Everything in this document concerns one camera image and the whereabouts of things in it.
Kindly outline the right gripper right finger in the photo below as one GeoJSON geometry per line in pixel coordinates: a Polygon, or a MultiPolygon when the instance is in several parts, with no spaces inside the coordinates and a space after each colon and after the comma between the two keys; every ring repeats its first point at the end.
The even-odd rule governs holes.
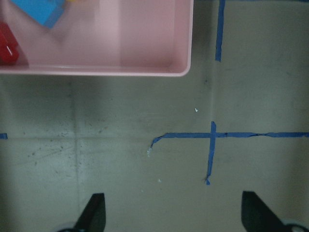
{"type": "Polygon", "coordinates": [[[288,232],[289,228],[253,191],[243,191],[241,222],[247,232],[288,232]]]}

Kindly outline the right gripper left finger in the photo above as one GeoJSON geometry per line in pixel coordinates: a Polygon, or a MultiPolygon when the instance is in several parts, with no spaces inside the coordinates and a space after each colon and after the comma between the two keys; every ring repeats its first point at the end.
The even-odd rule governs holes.
{"type": "Polygon", "coordinates": [[[92,194],[73,229],[78,232],[104,232],[106,207],[104,193],[92,194]]]}

